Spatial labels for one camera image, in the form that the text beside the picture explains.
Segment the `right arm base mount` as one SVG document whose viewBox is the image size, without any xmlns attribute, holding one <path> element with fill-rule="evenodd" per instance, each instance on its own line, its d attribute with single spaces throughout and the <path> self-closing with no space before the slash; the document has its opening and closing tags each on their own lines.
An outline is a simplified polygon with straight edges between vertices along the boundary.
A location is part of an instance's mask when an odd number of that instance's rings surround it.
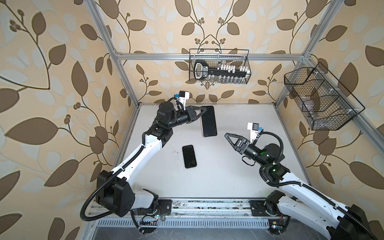
<svg viewBox="0 0 384 240">
<path fill-rule="evenodd" d="M 271 235 L 278 236 L 285 233 L 291 217 L 282 214 L 275 204 L 266 202 L 265 200 L 251 200 L 249 204 L 253 217 L 268 218 L 268 231 Z"/>
</svg>

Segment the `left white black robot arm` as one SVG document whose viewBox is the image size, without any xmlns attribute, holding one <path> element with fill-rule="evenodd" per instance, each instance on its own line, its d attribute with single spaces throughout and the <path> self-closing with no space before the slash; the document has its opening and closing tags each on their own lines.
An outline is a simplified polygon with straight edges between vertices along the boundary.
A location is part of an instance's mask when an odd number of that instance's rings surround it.
<svg viewBox="0 0 384 240">
<path fill-rule="evenodd" d="M 96 202 L 108 209 L 109 214 L 119 217 L 130 210 L 156 209 L 155 193 L 132 189 L 136 177 L 170 140 L 174 127 L 192 123 L 206 112 L 205 107 L 187 106 L 176 110 L 172 102 L 161 103 L 152 125 L 142 134 L 141 144 L 110 172 L 102 171 L 98 176 Z"/>
</svg>

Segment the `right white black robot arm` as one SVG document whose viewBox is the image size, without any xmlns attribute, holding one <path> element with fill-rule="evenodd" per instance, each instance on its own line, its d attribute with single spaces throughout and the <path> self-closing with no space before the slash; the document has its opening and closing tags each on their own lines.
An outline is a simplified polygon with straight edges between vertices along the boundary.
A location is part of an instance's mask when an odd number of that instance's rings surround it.
<svg viewBox="0 0 384 240">
<path fill-rule="evenodd" d="M 259 174 L 273 191 L 266 198 L 269 215 L 281 213 L 300 221 L 322 234 L 328 240 L 375 240 L 365 212 L 358 206 L 347 206 L 321 193 L 299 179 L 281 164 L 284 144 L 281 138 L 271 132 L 260 132 L 279 142 L 263 149 L 243 136 L 226 133 L 225 138 L 232 148 L 242 156 L 260 165 Z"/>
</svg>

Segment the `black phone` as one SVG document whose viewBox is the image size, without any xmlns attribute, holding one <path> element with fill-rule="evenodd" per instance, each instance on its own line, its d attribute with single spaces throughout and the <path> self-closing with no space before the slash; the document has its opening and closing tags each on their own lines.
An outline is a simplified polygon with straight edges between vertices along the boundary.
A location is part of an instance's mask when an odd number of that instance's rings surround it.
<svg viewBox="0 0 384 240">
<path fill-rule="evenodd" d="M 182 147 L 184 164 L 186 169 L 195 168 L 197 166 L 197 160 L 193 145 L 187 145 Z"/>
</svg>

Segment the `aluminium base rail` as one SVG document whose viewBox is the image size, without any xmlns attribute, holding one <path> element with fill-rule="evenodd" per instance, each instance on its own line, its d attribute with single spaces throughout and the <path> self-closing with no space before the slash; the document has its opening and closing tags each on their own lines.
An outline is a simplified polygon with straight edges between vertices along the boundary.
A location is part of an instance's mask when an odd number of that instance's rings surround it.
<svg viewBox="0 0 384 240">
<path fill-rule="evenodd" d="M 268 219 L 266 217 L 253 217 L 249 201 L 265 199 L 225 199 L 225 198 L 165 198 L 172 200 L 172 211 L 166 217 L 174 218 L 202 218 L 202 219 Z M 136 195 L 132 209 L 149 208 L 155 200 L 165 200 L 164 198 L 155 198 L 148 192 L 142 192 Z M 288 200 L 290 207 L 285 207 L 282 213 L 299 219 L 307 216 L 310 220 L 325 221 L 328 217 L 324 213 L 318 213 L 310 209 L 300 201 Z"/>
</svg>

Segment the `black tool in basket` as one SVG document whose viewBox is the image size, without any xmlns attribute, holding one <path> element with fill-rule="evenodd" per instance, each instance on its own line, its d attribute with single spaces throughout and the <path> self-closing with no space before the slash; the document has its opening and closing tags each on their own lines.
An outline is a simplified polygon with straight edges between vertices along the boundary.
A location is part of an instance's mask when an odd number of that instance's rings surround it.
<svg viewBox="0 0 384 240">
<path fill-rule="evenodd" d="M 227 65 L 218 62 L 216 66 L 210 66 L 206 61 L 196 61 L 193 68 L 193 76 L 196 80 L 214 80 L 216 77 L 220 79 L 247 79 L 251 76 L 251 70 L 247 66 Z"/>
</svg>

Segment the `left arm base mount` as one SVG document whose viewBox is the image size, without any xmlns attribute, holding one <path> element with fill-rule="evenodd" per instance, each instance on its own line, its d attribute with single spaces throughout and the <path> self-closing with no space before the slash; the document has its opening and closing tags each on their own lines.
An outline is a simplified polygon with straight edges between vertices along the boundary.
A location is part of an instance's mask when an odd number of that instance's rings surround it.
<svg viewBox="0 0 384 240">
<path fill-rule="evenodd" d="M 141 234 L 152 233 L 165 217 L 170 215 L 172 211 L 172 200 L 155 200 L 152 205 L 147 208 L 131 210 L 131 218 L 134 226 Z"/>
</svg>

